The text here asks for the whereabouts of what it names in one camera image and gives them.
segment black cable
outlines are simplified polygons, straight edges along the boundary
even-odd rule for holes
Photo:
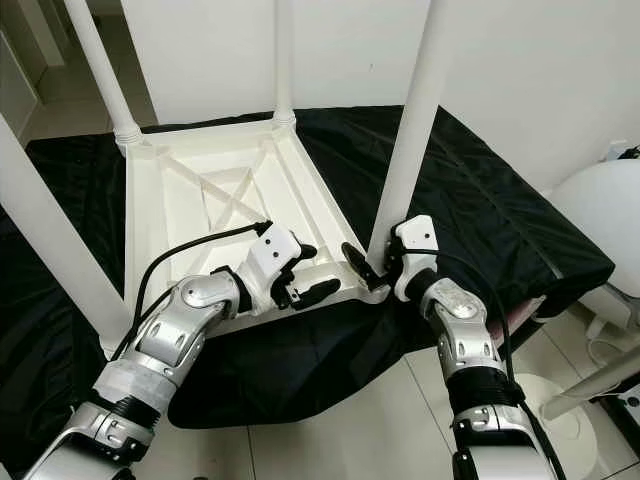
[[[516,382],[515,374],[513,372],[513,359],[511,358],[512,351],[511,351],[511,334],[509,333],[509,324],[507,322],[507,316],[504,312],[504,306],[502,305],[502,301],[500,300],[500,297],[498,296],[498,292],[496,292],[496,289],[493,288],[493,286],[491,285],[491,282],[489,282],[487,277],[482,273],[482,271],[478,267],[470,263],[468,260],[465,260],[464,258],[459,257],[458,255],[454,255],[452,253],[446,253],[440,250],[432,250],[428,248],[404,248],[402,249],[402,253],[403,254],[404,253],[421,253],[425,255],[435,255],[439,257],[445,257],[445,258],[450,258],[452,260],[456,260],[457,262],[460,262],[461,264],[470,268],[480,278],[480,280],[482,280],[482,282],[487,286],[487,288],[491,292],[491,295],[493,296],[493,301],[495,302],[496,307],[498,308],[500,324],[502,326],[502,336],[504,337],[503,338],[504,357],[505,357],[504,360],[507,366],[507,377],[509,378],[509,382],[511,383],[511,386],[514,389],[514,392],[517,392],[517,394],[520,396],[518,404],[520,405],[520,407],[522,407],[522,410],[524,410],[527,417],[529,417],[529,422],[531,423],[531,427],[533,428],[533,433],[535,434],[536,438],[540,442],[540,446],[542,447],[544,454],[547,456],[547,459],[549,460],[549,462],[551,462],[551,465],[555,470],[558,480],[566,480],[567,477],[564,474],[564,470],[562,469],[562,465],[560,464],[560,460],[556,455],[553,445],[551,444],[549,437],[547,437],[547,433],[544,431],[544,429],[542,428],[542,425],[540,425],[539,420],[537,419],[537,417],[534,415],[534,413],[531,411],[531,409],[525,402],[524,393],[522,393],[522,388]]]
[[[241,233],[250,232],[250,231],[255,231],[258,233],[258,235],[262,235],[262,233],[264,233],[264,231],[267,228],[269,228],[271,225],[272,225],[272,222],[270,220],[267,220],[266,222],[257,222],[251,225],[247,225],[245,227],[234,228],[233,230],[227,230],[225,232],[213,233],[211,235],[207,235],[201,238],[196,238],[195,240],[191,240],[190,242],[183,243],[182,245],[178,245],[177,247],[169,249],[163,254],[161,254],[160,256],[158,256],[153,262],[149,264],[147,269],[144,271],[144,274],[142,275],[142,279],[140,280],[140,286],[138,287],[138,295],[136,297],[136,307],[133,313],[133,324],[131,325],[131,328],[129,329],[127,334],[124,336],[124,338],[118,345],[118,348],[116,348],[116,351],[114,352],[111,358],[116,360],[118,359],[118,357],[120,357],[120,355],[122,354],[126,346],[135,338],[138,328],[140,328],[140,325],[142,324],[142,322],[162,302],[162,300],[164,300],[167,297],[167,295],[171,293],[171,288],[165,291],[153,303],[153,305],[151,305],[151,307],[153,308],[149,307],[149,309],[147,309],[147,311],[145,312],[145,315],[141,315],[142,304],[144,303],[144,295],[147,290],[147,284],[149,283],[151,274],[156,269],[156,267],[160,265],[160,263],[162,263],[172,255],[175,255],[176,253],[180,253],[189,248],[202,245],[203,243],[212,242],[214,240],[219,240],[221,238],[231,237],[234,235],[239,235]]]

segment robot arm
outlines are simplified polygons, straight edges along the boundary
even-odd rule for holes
[[[239,314],[313,305],[340,287],[331,279],[298,292],[293,267],[316,249],[271,225],[235,272],[186,277],[167,304],[139,328],[119,358],[107,363],[91,396],[65,425],[25,480],[132,480],[154,426],[203,349],[207,331]]]
[[[555,480],[486,329],[484,304],[438,276],[435,255],[408,253],[416,249],[437,250],[430,217],[414,217],[394,229],[389,260],[391,271],[399,275],[395,295],[418,305],[438,335],[458,448],[454,478]]]

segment black fabric cover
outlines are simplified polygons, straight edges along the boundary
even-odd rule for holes
[[[297,112],[297,132],[367,245],[400,107]],[[251,121],[245,115],[191,126]],[[123,282],[124,160],[112,135],[41,140],[29,156],[103,269]],[[436,117],[410,215],[434,218],[443,251],[480,268],[507,310],[546,294],[541,316],[602,284],[611,261],[446,111]],[[445,258],[440,271],[495,306]],[[0,460],[24,468],[102,365],[95,334],[6,215],[0,217]],[[170,407],[183,427],[273,423],[316,414],[433,336],[410,305],[346,302],[207,341]]]

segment white pole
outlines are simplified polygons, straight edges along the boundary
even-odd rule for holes
[[[126,145],[142,142],[140,127],[133,119],[127,101],[122,94],[116,74],[113,72],[107,52],[93,23],[91,12],[85,0],[64,0],[73,27],[78,34],[89,67],[96,79],[100,94],[113,122],[116,144],[125,155]]]
[[[293,48],[293,13],[291,0],[275,0],[276,110],[273,120],[281,126],[292,125],[291,51]]]
[[[540,407],[540,413],[545,420],[553,420],[638,372],[640,372],[640,345],[553,397]]]
[[[0,115],[0,204],[113,352],[131,314]]]
[[[409,95],[402,112],[367,252],[367,261],[378,274],[384,273],[384,251],[389,232],[406,218],[409,210],[444,89],[450,64],[450,42],[453,39],[450,32],[453,22],[448,18],[455,3],[451,0],[431,0],[429,5]]]

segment tiled floor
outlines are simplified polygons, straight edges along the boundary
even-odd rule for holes
[[[133,45],[120,17],[105,17],[101,36],[133,115],[155,124]],[[30,138],[103,133],[111,124],[82,52],[39,86],[44,107]],[[572,308],[534,335],[515,355],[517,372],[569,387],[595,371],[586,352],[585,312]],[[606,332],[618,341],[615,332]],[[621,340],[623,348],[629,341]],[[599,440],[588,480],[640,479],[638,457],[598,405],[586,404]],[[404,359],[356,395],[302,422],[217,430],[180,430],[164,422],[144,462],[141,480],[452,478],[452,413],[435,349]]]
[[[151,98],[124,18],[101,17],[98,31],[134,119],[142,127],[156,125]],[[64,67],[48,69],[37,86],[42,105],[23,135],[26,144],[38,138],[106,133],[113,128],[107,109],[79,46]]]

